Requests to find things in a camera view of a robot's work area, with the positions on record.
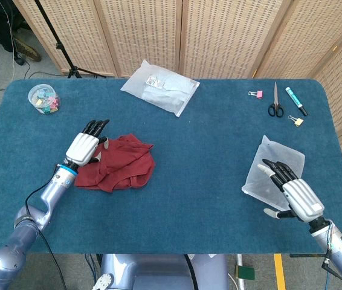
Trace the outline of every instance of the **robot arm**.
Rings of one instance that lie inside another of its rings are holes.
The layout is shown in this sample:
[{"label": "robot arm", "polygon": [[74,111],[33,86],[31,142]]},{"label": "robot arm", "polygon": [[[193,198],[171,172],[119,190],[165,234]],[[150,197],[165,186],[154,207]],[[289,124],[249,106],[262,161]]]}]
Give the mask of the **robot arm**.
[{"label": "robot arm", "polygon": [[264,212],[273,218],[297,217],[302,222],[307,222],[310,234],[326,251],[322,268],[342,280],[342,276],[329,268],[331,260],[342,275],[342,233],[331,220],[323,217],[324,205],[310,186],[299,179],[289,166],[267,159],[262,161],[269,167],[259,164],[259,169],[272,179],[290,207],[288,211],[272,211],[266,208]]},{"label": "robot arm", "polygon": [[92,156],[100,142],[98,136],[108,122],[109,120],[92,120],[75,137],[66,152],[63,164],[58,165],[58,170],[54,172],[40,196],[47,206],[46,212],[28,206],[27,203],[18,211],[14,231],[6,244],[0,247],[0,290],[7,289],[21,271],[27,251],[50,223],[55,206],[74,182],[79,166],[98,161],[93,160]]}]

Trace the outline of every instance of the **white plastic bag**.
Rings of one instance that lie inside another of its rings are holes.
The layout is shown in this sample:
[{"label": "white plastic bag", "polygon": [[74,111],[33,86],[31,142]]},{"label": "white plastic bag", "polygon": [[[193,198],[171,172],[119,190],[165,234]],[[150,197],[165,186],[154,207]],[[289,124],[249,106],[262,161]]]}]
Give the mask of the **white plastic bag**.
[{"label": "white plastic bag", "polygon": [[264,135],[250,167],[245,185],[242,187],[242,191],[247,195],[251,195],[278,210],[289,210],[288,201],[286,201],[283,193],[265,173],[257,168],[258,164],[264,165],[263,159],[283,162],[292,168],[298,178],[301,178],[305,155],[280,143],[270,141]]},{"label": "white plastic bag", "polygon": [[198,86],[195,80],[144,60],[121,90],[179,117]]}]

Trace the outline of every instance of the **shoe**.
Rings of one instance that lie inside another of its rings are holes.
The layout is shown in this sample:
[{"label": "shoe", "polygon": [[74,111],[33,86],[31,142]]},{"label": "shoe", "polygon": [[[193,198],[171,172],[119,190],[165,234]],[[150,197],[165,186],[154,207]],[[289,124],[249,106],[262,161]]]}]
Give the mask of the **shoe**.
[{"label": "shoe", "polygon": [[15,45],[17,52],[22,53],[27,56],[29,59],[40,62],[40,54],[31,46],[27,45],[25,42],[20,40],[19,38],[14,37]]}]

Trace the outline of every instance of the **clear container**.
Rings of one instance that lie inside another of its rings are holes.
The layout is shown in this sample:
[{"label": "clear container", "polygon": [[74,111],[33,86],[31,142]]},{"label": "clear container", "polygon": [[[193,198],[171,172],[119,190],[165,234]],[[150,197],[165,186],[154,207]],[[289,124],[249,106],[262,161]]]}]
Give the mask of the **clear container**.
[{"label": "clear container", "polygon": [[41,114],[58,111],[59,98],[50,85],[42,83],[33,87],[28,92],[28,100]]}]

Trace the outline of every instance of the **binder clip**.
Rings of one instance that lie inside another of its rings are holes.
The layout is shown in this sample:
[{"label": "binder clip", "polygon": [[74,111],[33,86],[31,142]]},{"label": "binder clip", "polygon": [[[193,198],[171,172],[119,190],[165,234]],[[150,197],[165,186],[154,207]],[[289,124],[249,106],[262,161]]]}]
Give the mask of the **binder clip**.
[{"label": "binder clip", "polygon": [[303,119],[295,118],[295,117],[292,117],[290,115],[288,116],[288,119],[292,120],[294,122],[294,124],[296,125],[296,127],[299,127],[304,122]]},{"label": "binder clip", "polygon": [[249,92],[248,95],[255,95],[260,100],[262,98],[262,91]]}]

